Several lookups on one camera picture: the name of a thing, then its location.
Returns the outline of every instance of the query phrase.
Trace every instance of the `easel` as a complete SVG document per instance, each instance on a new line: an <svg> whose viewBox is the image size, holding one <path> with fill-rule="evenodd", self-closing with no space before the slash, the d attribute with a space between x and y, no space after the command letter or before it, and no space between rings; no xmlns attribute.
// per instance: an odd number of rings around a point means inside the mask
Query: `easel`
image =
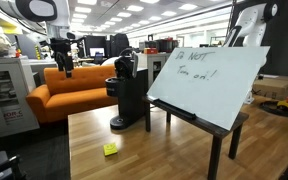
<svg viewBox="0 0 288 180"><path fill-rule="evenodd" d="M196 117L194 114L183 111L177 107L167 104L161 100L151 100L149 97L143 97L145 102L145 125L146 131L151 131L151 114L150 114L150 104L155 105L158 108L166 111L166 122L171 122L171 114L177 116L178 118L186 121L210 134L213 135L212 150L210 157L210 164L208 169L208 179L215 180L217 175L218 163L220 159L222 140L233 132L229 158L235 159L236 152L239 144L239 139L242 131L243 123L248 119L248 115L245 113L239 113L235 119L235 122L230 131L214 125L204 119Z"/></svg>

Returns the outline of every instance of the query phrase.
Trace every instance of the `machine base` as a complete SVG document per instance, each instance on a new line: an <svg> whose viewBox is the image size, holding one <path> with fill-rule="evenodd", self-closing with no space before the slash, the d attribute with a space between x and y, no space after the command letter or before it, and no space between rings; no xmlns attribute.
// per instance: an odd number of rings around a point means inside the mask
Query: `machine base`
<svg viewBox="0 0 288 180"><path fill-rule="evenodd" d="M132 125L136 120L132 121L129 119L121 118L120 116L115 116L111 119L111 129L114 130L122 130L126 129L130 125Z"/></svg>

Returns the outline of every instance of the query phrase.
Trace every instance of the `orange couch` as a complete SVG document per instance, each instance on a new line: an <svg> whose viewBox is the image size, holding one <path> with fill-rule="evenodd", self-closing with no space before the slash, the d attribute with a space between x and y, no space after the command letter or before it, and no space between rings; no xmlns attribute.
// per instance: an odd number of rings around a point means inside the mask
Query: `orange couch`
<svg viewBox="0 0 288 180"><path fill-rule="evenodd" d="M46 84L26 97L39 123L117 104L117 98L107 96L105 85L107 78L115 77L113 65L75 68L72 78L66 78L57 68L45 68L44 77Z"/></svg>

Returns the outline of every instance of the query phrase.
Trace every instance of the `black coffee machine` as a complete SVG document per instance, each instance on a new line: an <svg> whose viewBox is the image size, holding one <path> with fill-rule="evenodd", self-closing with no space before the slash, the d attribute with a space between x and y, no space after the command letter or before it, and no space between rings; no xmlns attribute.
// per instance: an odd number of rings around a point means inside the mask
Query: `black coffee machine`
<svg viewBox="0 0 288 180"><path fill-rule="evenodd" d="M137 68L138 57L132 49L123 51L114 64L116 77L106 79L106 91L118 98L119 115L111 119L111 129L122 130L144 116L142 97L148 91L148 71Z"/></svg>

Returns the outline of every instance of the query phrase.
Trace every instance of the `couch cushion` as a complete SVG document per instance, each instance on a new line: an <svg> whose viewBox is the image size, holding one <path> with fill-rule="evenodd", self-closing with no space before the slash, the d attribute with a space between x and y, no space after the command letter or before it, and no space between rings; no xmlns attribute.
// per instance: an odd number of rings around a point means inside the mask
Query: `couch cushion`
<svg viewBox="0 0 288 180"><path fill-rule="evenodd" d="M106 95L106 88L56 94L46 104L49 122L66 119L68 115L117 104L117 98Z"/></svg>
<svg viewBox="0 0 288 180"><path fill-rule="evenodd" d="M45 68L44 76L51 95L105 87L107 78L115 77L115 67L93 66L75 68L72 77L66 78L64 71Z"/></svg>

